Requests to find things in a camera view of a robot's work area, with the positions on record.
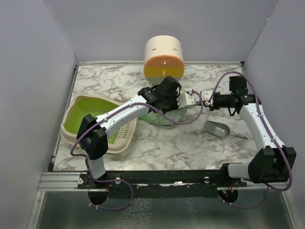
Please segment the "green cat litter bag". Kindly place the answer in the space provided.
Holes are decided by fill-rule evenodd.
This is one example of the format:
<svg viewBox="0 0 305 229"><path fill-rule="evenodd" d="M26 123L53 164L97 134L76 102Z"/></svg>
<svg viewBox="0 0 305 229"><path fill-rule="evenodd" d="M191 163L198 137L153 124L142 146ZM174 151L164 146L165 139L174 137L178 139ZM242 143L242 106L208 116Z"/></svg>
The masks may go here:
<svg viewBox="0 0 305 229"><path fill-rule="evenodd" d="M167 112L165 116L172 119L175 122L185 122L186 120L186 113L190 109L190 107L184 107L178 110L173 110L170 112ZM164 118L159 113L155 113L151 111L148 114L142 115L139 117L141 120L150 123L155 126L168 126L168 125L174 125L173 122L169 121L168 119Z"/></svg>

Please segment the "silver metal scoop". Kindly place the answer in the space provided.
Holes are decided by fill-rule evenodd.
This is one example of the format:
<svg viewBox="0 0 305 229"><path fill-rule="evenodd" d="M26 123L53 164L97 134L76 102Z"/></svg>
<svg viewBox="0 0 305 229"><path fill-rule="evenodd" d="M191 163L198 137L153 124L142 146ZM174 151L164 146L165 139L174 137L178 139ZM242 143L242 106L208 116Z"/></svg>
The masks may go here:
<svg viewBox="0 0 305 229"><path fill-rule="evenodd" d="M242 134L236 134L231 132L231 129L228 125L214 122L214 121L206 121L204 124L204 130L209 132L212 135L215 135L220 138L226 138L228 136L233 136L241 139L247 140L248 138Z"/></svg>

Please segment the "green cat litter pellets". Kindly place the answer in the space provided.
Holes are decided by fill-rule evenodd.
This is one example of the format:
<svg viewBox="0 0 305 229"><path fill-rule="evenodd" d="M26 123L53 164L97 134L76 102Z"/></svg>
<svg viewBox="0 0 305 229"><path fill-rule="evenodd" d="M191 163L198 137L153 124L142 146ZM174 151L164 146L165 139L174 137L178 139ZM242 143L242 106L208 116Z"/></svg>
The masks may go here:
<svg viewBox="0 0 305 229"><path fill-rule="evenodd" d="M125 111L121 111L120 107L114 110L108 111L104 108L91 109L90 114L97 118L96 122L101 122L100 127L106 128L107 138L110 143L113 144L120 128L128 123L127 116L124 114Z"/></svg>

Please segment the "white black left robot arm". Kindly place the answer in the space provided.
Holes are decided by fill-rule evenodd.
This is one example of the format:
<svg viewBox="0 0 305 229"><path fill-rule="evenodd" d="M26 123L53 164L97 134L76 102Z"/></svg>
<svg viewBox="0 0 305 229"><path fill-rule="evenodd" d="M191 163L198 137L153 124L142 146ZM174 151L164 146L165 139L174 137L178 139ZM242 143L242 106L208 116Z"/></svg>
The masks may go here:
<svg viewBox="0 0 305 229"><path fill-rule="evenodd" d="M154 108L165 114L178 109L177 98L181 85L171 76L167 76L160 84L142 88L128 102L94 118L86 115L77 133L77 143L85 151L86 163L91 174L89 183L94 188L105 184L106 169L103 156L108 151L108 137L122 126L146 115Z"/></svg>

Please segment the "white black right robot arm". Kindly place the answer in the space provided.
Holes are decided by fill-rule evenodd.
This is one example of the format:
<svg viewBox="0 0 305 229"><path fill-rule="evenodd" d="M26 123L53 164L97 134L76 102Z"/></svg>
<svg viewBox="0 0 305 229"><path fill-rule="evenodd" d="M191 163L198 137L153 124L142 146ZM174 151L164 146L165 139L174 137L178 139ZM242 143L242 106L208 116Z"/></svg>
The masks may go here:
<svg viewBox="0 0 305 229"><path fill-rule="evenodd" d="M250 163L230 163L219 174L220 183L229 187L237 178L253 183L279 183L292 181L292 167L296 151L279 139L268 122L255 93L248 92L246 78L241 73L229 78L230 94L216 90L203 92L205 106L212 110L233 108L230 115L239 114L245 121L257 148Z"/></svg>

